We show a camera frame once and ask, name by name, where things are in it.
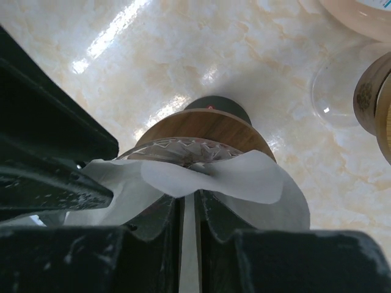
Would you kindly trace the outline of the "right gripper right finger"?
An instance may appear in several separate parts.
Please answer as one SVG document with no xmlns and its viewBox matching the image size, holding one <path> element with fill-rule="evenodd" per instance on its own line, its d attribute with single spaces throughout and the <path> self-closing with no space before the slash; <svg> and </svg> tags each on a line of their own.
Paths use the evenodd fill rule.
<svg viewBox="0 0 391 293">
<path fill-rule="evenodd" d="M 200 292 L 241 292 L 233 236 L 255 227 L 208 190 L 195 193 L 195 220 Z"/>
</svg>

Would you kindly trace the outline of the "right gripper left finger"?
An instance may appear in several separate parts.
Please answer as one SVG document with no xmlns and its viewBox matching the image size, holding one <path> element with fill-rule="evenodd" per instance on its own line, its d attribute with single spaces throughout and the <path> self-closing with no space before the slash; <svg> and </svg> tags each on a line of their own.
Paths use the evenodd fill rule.
<svg viewBox="0 0 391 293">
<path fill-rule="evenodd" d="M 130 291 L 178 292 L 180 200 L 164 195 L 124 226 Z"/>
</svg>

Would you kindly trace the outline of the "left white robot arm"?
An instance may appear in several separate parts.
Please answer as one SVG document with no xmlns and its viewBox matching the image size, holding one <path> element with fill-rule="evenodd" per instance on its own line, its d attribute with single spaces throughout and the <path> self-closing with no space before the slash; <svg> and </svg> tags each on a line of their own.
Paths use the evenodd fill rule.
<svg viewBox="0 0 391 293">
<path fill-rule="evenodd" d="M 1 30 L 1 220 L 100 209 L 113 193 L 83 174 L 118 141 Z"/>
</svg>

